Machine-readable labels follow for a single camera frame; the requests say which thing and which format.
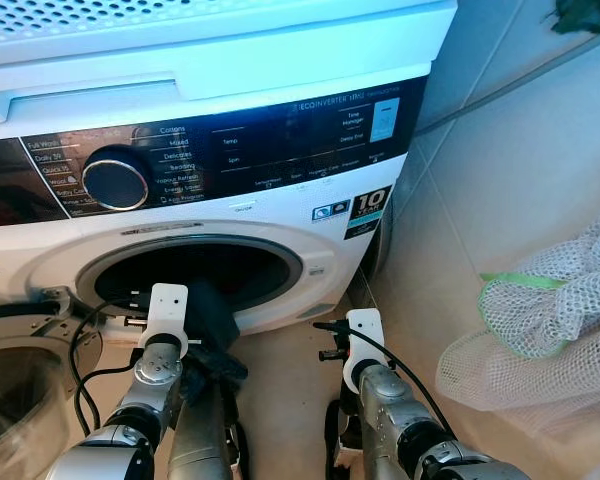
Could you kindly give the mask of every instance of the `control panel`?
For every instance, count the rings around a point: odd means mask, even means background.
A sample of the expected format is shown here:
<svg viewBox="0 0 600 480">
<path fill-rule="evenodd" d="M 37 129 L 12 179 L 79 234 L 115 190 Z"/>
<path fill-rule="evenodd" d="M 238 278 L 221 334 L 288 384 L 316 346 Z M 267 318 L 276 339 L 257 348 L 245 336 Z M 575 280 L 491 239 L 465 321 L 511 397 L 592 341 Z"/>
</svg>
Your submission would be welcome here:
<svg viewBox="0 0 600 480">
<path fill-rule="evenodd" d="M 217 115 L 0 140 L 0 162 L 13 149 L 27 157 L 30 172 L 44 182 L 34 190 L 42 195 L 46 189 L 46 200 L 55 197 L 58 210 L 70 217 L 278 188 L 406 153 L 425 82 L 416 78 Z"/>
</svg>

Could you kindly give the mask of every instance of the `washing machine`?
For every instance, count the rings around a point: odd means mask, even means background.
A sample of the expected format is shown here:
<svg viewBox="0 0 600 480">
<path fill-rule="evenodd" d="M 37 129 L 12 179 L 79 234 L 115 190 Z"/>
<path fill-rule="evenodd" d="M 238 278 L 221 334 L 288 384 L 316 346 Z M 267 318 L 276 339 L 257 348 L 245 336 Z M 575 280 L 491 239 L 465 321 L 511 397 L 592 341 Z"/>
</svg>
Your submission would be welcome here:
<svg viewBox="0 0 600 480">
<path fill-rule="evenodd" d="M 156 282 L 208 281 L 243 334 L 332 310 L 455 9 L 0 0 L 0 350 L 65 358 L 109 301 L 88 371 L 101 333 L 139 335 L 146 311 L 116 301 Z"/>
</svg>

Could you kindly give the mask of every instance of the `beige floor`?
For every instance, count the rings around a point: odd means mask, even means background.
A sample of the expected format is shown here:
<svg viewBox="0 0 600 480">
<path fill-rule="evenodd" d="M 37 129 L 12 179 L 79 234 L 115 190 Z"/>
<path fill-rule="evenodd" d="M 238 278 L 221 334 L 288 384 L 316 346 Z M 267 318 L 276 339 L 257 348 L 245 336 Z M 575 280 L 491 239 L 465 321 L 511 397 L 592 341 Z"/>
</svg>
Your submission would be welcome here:
<svg viewBox="0 0 600 480">
<path fill-rule="evenodd" d="M 320 320 L 342 318 L 348 301 Z M 253 480 L 322 480 L 326 407 L 337 397 L 341 363 L 318 361 L 318 351 L 333 348 L 326 332 L 303 322 L 238 339 L 232 352 L 249 368 L 238 395 L 241 421 L 251 450 Z M 125 364 L 127 350 L 105 349 L 98 368 Z M 129 375 L 93 380 L 90 386 L 101 415 L 111 412 L 131 381 Z M 80 440 L 72 402 L 68 403 L 69 444 Z M 156 480 L 166 480 L 170 432 L 156 455 Z"/>
</svg>

